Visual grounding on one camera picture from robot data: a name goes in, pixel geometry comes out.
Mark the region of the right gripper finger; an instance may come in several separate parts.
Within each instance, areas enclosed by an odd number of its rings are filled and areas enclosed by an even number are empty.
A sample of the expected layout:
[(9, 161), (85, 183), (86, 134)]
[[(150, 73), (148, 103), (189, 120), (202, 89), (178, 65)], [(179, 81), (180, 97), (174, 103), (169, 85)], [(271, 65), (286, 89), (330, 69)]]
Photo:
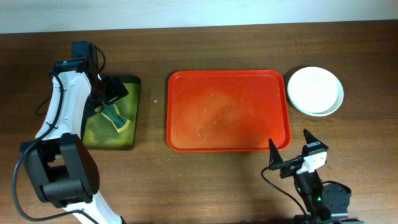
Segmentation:
[(309, 130), (304, 129), (303, 135), (306, 141), (306, 146), (320, 145), (320, 141)]
[(269, 138), (269, 166), (276, 167), (283, 163), (283, 160), (279, 154), (278, 149), (276, 148), (273, 140)]

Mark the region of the green and yellow sponge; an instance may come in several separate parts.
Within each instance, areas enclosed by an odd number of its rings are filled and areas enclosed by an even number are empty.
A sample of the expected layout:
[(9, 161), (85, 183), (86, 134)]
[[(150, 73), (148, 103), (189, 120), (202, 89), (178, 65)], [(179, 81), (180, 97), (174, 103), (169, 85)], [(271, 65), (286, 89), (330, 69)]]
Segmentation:
[(101, 114), (111, 122), (118, 133), (127, 130), (131, 124), (131, 120), (122, 116), (119, 108), (115, 104), (103, 108)]

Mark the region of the white plate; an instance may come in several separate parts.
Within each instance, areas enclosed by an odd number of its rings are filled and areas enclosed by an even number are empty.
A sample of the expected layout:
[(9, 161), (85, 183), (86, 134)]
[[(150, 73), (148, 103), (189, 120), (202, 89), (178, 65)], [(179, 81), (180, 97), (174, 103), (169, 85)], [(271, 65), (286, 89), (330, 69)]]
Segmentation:
[(327, 114), (338, 100), (338, 79), (320, 67), (304, 67), (289, 79), (287, 93), (290, 102), (306, 114)]

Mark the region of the light blue plate top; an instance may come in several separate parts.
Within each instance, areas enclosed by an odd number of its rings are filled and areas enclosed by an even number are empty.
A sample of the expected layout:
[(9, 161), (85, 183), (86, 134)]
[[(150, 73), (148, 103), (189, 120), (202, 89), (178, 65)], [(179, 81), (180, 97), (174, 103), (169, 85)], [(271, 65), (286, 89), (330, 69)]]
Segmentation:
[(319, 113), (312, 113), (309, 111), (306, 111), (304, 109), (302, 109), (301, 107), (299, 107), (298, 105), (296, 105), (295, 103), (291, 102), (291, 104), (300, 112), (309, 115), (309, 116), (314, 116), (314, 117), (322, 117), (322, 116), (328, 116), (331, 115), (332, 113), (334, 113), (335, 111), (337, 111), (339, 109), (339, 107), (342, 105), (343, 100), (344, 100), (344, 89), (343, 89), (343, 85), (340, 82), (337, 82), (336, 84), (337, 87), (337, 96), (336, 96), (336, 101), (334, 102), (334, 104), (328, 108), (325, 111), (319, 112)]

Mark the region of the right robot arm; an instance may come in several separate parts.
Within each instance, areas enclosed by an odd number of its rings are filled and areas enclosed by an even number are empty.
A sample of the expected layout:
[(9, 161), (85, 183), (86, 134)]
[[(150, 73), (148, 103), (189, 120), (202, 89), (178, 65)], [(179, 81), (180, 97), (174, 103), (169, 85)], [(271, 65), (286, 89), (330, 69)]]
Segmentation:
[[(284, 161), (273, 140), (269, 140), (269, 165), (261, 171), (261, 177), (273, 188), (291, 198), (303, 212), (293, 218), (294, 223), (362, 223), (357, 218), (350, 218), (348, 207), (352, 191), (349, 187), (332, 180), (321, 180), (317, 169), (326, 164), (328, 146), (317, 139), (307, 129), (303, 130), (306, 144), (301, 155)], [(295, 189), (304, 202), (301, 205), (291, 194), (282, 190), (264, 173), (278, 170), (282, 179), (294, 178)]]

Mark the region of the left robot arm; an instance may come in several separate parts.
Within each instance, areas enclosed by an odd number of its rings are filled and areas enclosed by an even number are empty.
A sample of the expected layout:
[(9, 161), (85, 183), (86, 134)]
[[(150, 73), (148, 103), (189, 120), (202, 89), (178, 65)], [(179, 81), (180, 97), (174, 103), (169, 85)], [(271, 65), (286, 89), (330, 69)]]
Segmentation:
[(33, 141), (22, 143), (12, 178), (15, 206), (27, 220), (35, 218), (23, 211), (17, 198), (20, 167), (25, 167), (41, 202), (64, 209), (42, 221), (74, 215), (81, 223), (124, 223), (100, 193), (98, 167), (82, 140), (86, 120), (96, 113), (119, 133), (131, 123), (114, 105), (128, 94), (122, 81), (100, 75), (102, 53), (90, 42), (74, 42), (72, 57), (55, 62), (49, 71), (53, 91), (45, 121)]

